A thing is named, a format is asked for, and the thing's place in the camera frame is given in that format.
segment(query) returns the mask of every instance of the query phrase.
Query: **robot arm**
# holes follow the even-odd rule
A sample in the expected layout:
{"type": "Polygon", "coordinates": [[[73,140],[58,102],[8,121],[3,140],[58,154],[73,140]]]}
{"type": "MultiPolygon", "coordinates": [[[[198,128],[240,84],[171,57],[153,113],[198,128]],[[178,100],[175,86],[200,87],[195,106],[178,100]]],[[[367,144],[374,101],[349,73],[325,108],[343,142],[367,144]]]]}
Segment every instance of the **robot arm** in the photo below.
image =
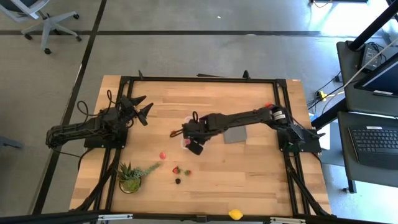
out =
{"type": "Polygon", "coordinates": [[[301,132],[293,125],[285,108],[275,105],[230,115],[212,113],[199,119],[197,113],[193,112],[193,119],[182,124],[182,129],[172,133],[170,137],[182,133],[184,139],[189,139],[189,144],[186,147],[196,155],[200,155],[204,143],[211,137],[225,132],[228,128],[256,123],[264,123],[270,128],[280,131],[292,144],[303,140],[301,132]]]}
{"type": "Polygon", "coordinates": [[[55,148],[71,140],[97,136],[102,137],[105,141],[113,141],[121,130],[127,129],[126,125],[134,118],[138,118],[144,126],[148,124],[146,116],[153,103],[140,111],[137,111],[135,107],[145,98],[146,96],[127,98],[123,95],[120,100],[120,108],[112,107],[101,110],[96,117],[90,118],[84,123],[54,126],[47,131],[45,144],[50,148],[55,148]]]}

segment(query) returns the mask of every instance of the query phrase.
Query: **monitor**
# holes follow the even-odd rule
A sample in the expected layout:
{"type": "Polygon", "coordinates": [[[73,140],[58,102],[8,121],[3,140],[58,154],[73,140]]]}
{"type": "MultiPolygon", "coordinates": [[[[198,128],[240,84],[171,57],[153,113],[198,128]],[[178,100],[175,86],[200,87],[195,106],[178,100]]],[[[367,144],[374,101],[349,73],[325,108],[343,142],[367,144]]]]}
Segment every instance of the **monitor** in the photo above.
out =
{"type": "Polygon", "coordinates": [[[367,74],[354,86],[382,95],[398,95],[398,53],[367,74]]]}

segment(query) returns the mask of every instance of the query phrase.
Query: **wooden tabletop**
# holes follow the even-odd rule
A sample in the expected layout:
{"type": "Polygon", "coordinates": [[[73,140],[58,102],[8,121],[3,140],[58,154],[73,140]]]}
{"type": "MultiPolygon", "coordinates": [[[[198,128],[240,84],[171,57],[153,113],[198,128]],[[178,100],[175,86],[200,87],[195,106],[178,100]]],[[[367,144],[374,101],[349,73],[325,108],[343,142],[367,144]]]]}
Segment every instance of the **wooden tabletop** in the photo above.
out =
{"type": "MultiPolygon", "coordinates": [[[[95,112],[108,105],[106,91],[118,92],[120,76],[105,76],[95,112]]],[[[294,118],[310,128],[307,104],[301,81],[287,80],[294,118]]],[[[200,156],[181,148],[182,136],[169,138],[180,129],[186,117],[197,111],[232,114],[258,109],[275,103],[271,84],[210,82],[134,82],[133,97],[146,95],[138,106],[153,102],[147,126],[139,122],[129,130],[121,162],[131,162],[143,169],[160,162],[161,166],[142,181],[134,194],[124,194],[115,187],[112,211],[132,213],[173,213],[227,215],[239,209],[244,215],[292,214],[283,155],[279,151],[276,131],[265,124],[246,127],[246,142],[225,144],[223,135],[207,142],[200,156]],[[165,152],[166,160],[159,159],[165,152]],[[192,175],[174,174],[179,166],[192,175]]],[[[82,160],[70,208],[79,206],[98,182],[104,149],[89,152],[82,160]]],[[[328,196],[319,161],[301,153],[305,183],[324,210],[330,212],[328,196]]],[[[101,208],[108,192],[104,188],[101,208]]],[[[299,210],[302,211],[296,186],[299,210]]]]}

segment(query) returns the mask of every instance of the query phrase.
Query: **concrete floor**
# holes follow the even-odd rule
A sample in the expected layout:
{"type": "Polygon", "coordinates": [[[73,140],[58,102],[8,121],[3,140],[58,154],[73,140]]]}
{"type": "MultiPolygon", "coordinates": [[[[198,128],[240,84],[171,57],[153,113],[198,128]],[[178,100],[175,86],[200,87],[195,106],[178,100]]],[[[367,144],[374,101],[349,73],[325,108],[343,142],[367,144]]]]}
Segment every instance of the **concrete floor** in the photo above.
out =
{"type": "MultiPolygon", "coordinates": [[[[81,19],[65,21],[64,25],[91,30],[100,2],[53,0],[45,11],[56,15],[76,10],[81,19]]],[[[103,75],[137,75],[140,69],[144,75],[153,76],[192,77],[207,73],[240,77],[248,70],[252,77],[296,78],[303,81],[307,100],[311,100],[313,92],[340,71],[335,44],[350,39],[344,36],[358,35],[377,16],[379,8],[385,7],[375,1],[371,5],[333,3],[319,9],[305,0],[108,1],[100,30],[278,30],[322,34],[97,35],[78,99],[85,100],[92,110],[103,75]]],[[[30,24],[16,24],[0,14],[0,30],[20,30],[30,24]]],[[[394,35],[394,29],[387,32],[394,35]]],[[[23,149],[0,150],[0,217],[29,212],[49,154],[45,133],[61,120],[88,38],[82,36],[83,41],[76,42],[70,36],[52,35],[49,48],[53,54],[45,55],[40,50],[40,36],[29,42],[21,35],[0,35],[0,136],[25,145],[23,149]]],[[[379,35],[373,41],[385,45],[379,35]]],[[[324,91],[339,85],[332,83],[324,91]]],[[[75,111],[71,123],[82,119],[75,111]]],[[[63,151],[81,154],[82,145],[82,141],[69,142],[63,151]]],[[[397,189],[358,183],[358,194],[348,195],[340,190],[346,187],[343,167],[327,165],[323,171],[335,215],[398,222],[391,198],[397,195],[397,189]]],[[[77,159],[60,156],[45,213],[68,210],[76,173],[77,159]]]]}

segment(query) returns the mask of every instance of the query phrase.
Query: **small potted plant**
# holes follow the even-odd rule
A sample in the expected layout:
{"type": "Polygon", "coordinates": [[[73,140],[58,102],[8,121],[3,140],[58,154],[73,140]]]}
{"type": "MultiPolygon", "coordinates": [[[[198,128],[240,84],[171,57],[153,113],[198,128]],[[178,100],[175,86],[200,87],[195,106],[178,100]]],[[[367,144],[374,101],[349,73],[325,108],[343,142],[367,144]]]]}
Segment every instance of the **small potted plant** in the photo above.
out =
{"type": "Polygon", "coordinates": [[[140,167],[131,169],[131,163],[127,166],[125,163],[120,164],[120,171],[118,170],[119,187],[122,192],[131,194],[136,192],[141,186],[141,177],[144,177],[154,171],[160,166],[159,163],[150,166],[146,170],[142,170],[140,167]]]}

